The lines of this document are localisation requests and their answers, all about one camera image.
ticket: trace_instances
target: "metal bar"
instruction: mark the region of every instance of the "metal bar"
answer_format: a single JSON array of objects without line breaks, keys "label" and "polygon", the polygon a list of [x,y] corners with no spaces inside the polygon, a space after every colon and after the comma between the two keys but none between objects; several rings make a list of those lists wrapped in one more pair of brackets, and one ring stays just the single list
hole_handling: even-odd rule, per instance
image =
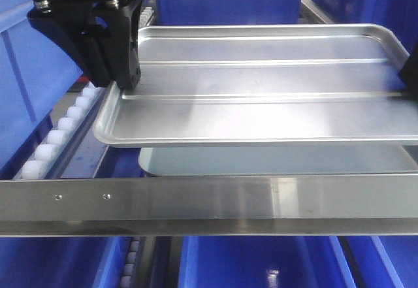
[{"label": "metal bar", "polygon": [[418,234],[418,174],[3,181],[1,236]]},{"label": "metal bar", "polygon": [[302,0],[302,11],[309,13],[309,16],[319,24],[334,24],[334,21],[329,18],[312,0]]}]

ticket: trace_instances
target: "metal frame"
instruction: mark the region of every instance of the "metal frame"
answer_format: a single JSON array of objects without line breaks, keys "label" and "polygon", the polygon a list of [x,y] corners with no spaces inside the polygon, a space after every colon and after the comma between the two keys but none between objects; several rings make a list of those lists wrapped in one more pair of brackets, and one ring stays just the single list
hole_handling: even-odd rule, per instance
[{"label": "metal frame", "polygon": [[1,236],[418,234],[418,174],[3,181]]}]

